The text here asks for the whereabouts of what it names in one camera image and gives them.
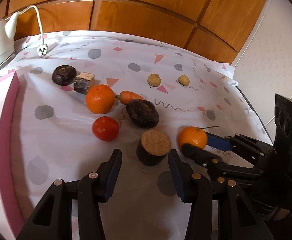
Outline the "small orange mandarin with stem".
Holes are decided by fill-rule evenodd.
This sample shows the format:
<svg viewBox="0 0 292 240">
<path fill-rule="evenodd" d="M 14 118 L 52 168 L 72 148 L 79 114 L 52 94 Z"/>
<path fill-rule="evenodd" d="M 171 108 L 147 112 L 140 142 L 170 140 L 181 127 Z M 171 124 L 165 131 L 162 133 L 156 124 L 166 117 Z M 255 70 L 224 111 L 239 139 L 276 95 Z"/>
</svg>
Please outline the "small orange mandarin with stem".
<svg viewBox="0 0 292 240">
<path fill-rule="evenodd" d="M 179 150 L 185 144 L 190 144 L 200 149 L 204 149 L 208 143 L 208 136 L 205 129 L 218 128 L 218 126 L 196 127 L 187 126 L 183 128 L 177 136 L 177 145 Z"/>
</svg>

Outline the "small tan potato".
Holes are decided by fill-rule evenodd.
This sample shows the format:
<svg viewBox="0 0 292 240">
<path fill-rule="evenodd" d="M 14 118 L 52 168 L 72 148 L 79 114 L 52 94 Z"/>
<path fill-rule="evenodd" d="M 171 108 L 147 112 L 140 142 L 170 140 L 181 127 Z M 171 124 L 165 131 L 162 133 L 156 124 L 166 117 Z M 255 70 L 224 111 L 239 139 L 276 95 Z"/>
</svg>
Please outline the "small tan potato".
<svg viewBox="0 0 292 240">
<path fill-rule="evenodd" d="M 190 84 L 190 79 L 186 75 L 180 75 L 177 81 L 185 87 Z"/>
<path fill-rule="evenodd" d="M 161 84 L 161 78 L 158 74 L 150 74 L 147 78 L 147 83 L 152 87 L 158 87 Z"/>
</svg>

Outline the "dark round fruit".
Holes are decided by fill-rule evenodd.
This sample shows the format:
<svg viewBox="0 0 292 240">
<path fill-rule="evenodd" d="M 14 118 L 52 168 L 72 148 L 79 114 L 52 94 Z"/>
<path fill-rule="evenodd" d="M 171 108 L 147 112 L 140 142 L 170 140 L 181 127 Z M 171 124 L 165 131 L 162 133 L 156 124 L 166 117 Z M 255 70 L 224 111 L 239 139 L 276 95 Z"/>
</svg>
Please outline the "dark round fruit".
<svg viewBox="0 0 292 240">
<path fill-rule="evenodd" d="M 69 85 L 77 75 L 77 71 L 74 67 L 69 65 L 60 65 L 55 68 L 52 74 L 52 81 L 57 85 L 67 86 Z"/>
</svg>

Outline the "red tomato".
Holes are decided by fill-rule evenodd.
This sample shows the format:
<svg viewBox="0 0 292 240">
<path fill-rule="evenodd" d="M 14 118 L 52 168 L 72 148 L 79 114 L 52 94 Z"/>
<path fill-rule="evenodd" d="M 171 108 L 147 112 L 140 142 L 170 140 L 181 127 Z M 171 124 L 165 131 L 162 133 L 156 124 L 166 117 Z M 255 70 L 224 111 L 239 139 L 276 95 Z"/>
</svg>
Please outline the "red tomato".
<svg viewBox="0 0 292 240">
<path fill-rule="evenodd" d="M 93 134 L 102 141 L 113 141 L 119 136 L 119 124 L 109 116 L 102 116 L 92 125 Z"/>
</svg>

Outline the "right small tan potato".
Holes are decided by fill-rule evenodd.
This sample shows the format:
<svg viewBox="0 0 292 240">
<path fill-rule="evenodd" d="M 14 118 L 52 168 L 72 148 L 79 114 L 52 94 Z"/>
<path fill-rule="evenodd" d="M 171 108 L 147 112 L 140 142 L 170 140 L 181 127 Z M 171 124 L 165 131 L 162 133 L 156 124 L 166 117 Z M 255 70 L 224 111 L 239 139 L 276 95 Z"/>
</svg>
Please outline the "right small tan potato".
<svg viewBox="0 0 292 240">
<path fill-rule="evenodd" d="M 185 87 L 190 84 L 190 79 L 186 75 L 180 75 L 177 81 Z"/>
</svg>

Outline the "dark brown oval fruit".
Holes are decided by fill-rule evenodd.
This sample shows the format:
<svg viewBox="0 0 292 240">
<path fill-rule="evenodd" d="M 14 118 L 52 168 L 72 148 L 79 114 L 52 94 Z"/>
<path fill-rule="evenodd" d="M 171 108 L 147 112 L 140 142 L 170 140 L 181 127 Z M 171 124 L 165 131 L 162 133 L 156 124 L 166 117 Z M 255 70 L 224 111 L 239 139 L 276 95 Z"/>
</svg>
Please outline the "dark brown oval fruit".
<svg viewBox="0 0 292 240">
<path fill-rule="evenodd" d="M 159 123 L 159 113 L 148 100 L 132 99 L 126 105 L 126 111 L 132 122 L 140 128 L 154 128 Z"/>
</svg>

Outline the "large orange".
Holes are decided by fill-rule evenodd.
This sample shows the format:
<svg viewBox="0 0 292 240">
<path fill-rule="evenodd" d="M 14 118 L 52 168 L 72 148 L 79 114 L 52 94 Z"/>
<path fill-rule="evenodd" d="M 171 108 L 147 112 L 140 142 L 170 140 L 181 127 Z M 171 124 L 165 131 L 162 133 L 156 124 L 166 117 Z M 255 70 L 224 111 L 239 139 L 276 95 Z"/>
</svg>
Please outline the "large orange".
<svg viewBox="0 0 292 240">
<path fill-rule="evenodd" d="M 115 104 L 116 96 L 107 85 L 95 85 L 86 94 L 87 108 L 94 114 L 106 114 Z"/>
</svg>

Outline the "white patterned tablecloth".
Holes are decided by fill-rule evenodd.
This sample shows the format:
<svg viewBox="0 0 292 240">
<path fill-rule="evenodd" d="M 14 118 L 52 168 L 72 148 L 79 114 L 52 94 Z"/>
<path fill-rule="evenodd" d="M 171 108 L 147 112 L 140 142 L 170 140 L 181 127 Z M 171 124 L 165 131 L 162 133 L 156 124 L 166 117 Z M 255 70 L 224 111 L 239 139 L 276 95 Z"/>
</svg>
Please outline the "white patterned tablecloth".
<svg viewBox="0 0 292 240">
<path fill-rule="evenodd" d="M 190 205 L 176 195 L 167 159 L 143 165 L 136 147 L 143 129 L 134 125 L 125 106 L 115 103 L 108 116 L 119 123 L 111 142 L 92 133 L 98 115 L 85 95 L 52 81 L 55 68 L 67 64 L 94 74 L 96 84 L 115 94 L 134 92 L 152 102 L 160 116 L 157 129 L 177 148 L 177 135 L 187 126 L 209 127 L 221 137 L 244 134 L 270 142 L 260 119 L 230 79 L 232 68 L 181 49 L 129 36 L 89 31 L 47 35 L 50 50 L 40 57 L 36 36 L 21 40 L 7 65 L 20 86 L 11 124 L 11 170 L 22 217 L 27 219 L 54 180 L 74 181 L 95 171 L 115 148 L 123 162 L 113 196 L 100 206 L 107 239 L 184 239 Z M 150 74 L 158 87 L 147 83 Z M 177 80 L 186 75 L 185 87 Z"/>
</svg>

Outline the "wooden wall cabinet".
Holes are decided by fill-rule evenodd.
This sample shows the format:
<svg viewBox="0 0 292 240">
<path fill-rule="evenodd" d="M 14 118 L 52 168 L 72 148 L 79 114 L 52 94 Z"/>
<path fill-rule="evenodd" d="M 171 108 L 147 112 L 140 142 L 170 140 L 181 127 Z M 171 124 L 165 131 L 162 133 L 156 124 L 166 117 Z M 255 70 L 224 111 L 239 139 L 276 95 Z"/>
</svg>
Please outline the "wooden wall cabinet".
<svg viewBox="0 0 292 240">
<path fill-rule="evenodd" d="M 99 30 L 158 40 L 210 60 L 232 63 L 266 0 L 2 0 L 0 18 L 38 7 L 17 22 L 16 39 L 40 32 Z"/>
</svg>

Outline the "left small tan potato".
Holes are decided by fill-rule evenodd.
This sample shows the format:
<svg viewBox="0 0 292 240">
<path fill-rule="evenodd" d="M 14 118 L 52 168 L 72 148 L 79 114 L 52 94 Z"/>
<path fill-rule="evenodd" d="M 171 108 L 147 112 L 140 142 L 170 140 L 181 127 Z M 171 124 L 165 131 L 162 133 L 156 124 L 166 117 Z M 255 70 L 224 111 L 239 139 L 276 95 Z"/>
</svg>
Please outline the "left small tan potato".
<svg viewBox="0 0 292 240">
<path fill-rule="evenodd" d="M 147 83 L 152 87 L 158 87 L 161 84 L 161 78 L 158 74 L 150 74 L 147 78 Z"/>
</svg>

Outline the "orange carrot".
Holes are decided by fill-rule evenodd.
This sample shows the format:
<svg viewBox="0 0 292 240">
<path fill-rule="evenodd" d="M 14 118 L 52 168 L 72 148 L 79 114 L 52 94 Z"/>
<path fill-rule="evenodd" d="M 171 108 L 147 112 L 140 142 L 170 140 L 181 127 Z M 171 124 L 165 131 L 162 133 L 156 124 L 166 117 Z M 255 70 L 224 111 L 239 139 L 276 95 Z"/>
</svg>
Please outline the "orange carrot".
<svg viewBox="0 0 292 240">
<path fill-rule="evenodd" d="M 121 104 L 127 105 L 131 100 L 139 99 L 144 100 L 144 98 L 134 92 L 122 91 L 120 94 L 116 95 L 116 98 L 120 101 Z"/>
</svg>

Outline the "dark cylinder with tan top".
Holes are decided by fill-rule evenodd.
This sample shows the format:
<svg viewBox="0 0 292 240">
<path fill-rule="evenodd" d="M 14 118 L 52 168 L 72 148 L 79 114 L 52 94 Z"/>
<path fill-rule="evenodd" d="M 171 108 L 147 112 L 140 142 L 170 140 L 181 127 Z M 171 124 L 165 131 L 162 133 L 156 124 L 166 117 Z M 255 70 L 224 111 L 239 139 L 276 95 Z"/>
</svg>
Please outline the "dark cylinder with tan top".
<svg viewBox="0 0 292 240">
<path fill-rule="evenodd" d="M 136 155 L 141 163 L 147 166 L 159 164 L 171 150 L 171 140 L 166 133 L 149 129 L 142 133 Z"/>
</svg>

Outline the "pink white tray box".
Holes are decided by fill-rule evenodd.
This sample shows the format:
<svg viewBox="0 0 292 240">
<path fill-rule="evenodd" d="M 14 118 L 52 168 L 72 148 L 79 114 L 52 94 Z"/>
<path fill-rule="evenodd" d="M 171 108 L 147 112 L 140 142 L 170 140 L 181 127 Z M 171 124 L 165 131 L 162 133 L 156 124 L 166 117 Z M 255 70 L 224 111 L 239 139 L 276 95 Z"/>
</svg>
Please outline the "pink white tray box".
<svg viewBox="0 0 292 240">
<path fill-rule="evenodd" d="M 5 239 L 15 239 L 24 224 L 10 164 L 11 121 L 19 85 L 15 71 L 0 78 L 0 233 Z"/>
</svg>

